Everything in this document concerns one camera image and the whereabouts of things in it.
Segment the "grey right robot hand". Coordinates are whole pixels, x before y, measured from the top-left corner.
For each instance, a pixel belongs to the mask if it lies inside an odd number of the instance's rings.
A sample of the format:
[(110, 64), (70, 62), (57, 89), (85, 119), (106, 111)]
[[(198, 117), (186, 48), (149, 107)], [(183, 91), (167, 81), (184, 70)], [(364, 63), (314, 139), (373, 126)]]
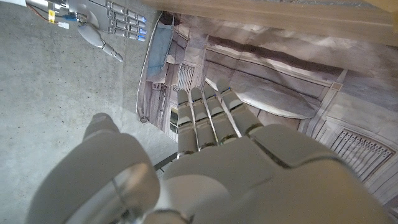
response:
[(101, 32), (126, 39), (146, 40), (146, 18), (109, 0), (71, 0), (68, 10), (76, 15), (78, 32), (91, 45), (123, 62), (124, 59), (101, 37)]

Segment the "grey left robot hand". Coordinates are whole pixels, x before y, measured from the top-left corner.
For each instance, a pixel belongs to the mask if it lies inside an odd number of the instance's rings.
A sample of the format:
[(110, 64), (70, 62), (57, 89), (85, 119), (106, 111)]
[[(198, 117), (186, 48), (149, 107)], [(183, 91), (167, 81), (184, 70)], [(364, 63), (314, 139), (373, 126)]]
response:
[(396, 223), (312, 138), (264, 126), (224, 80), (178, 93), (177, 158), (158, 178), (108, 114), (46, 176), (27, 223)]

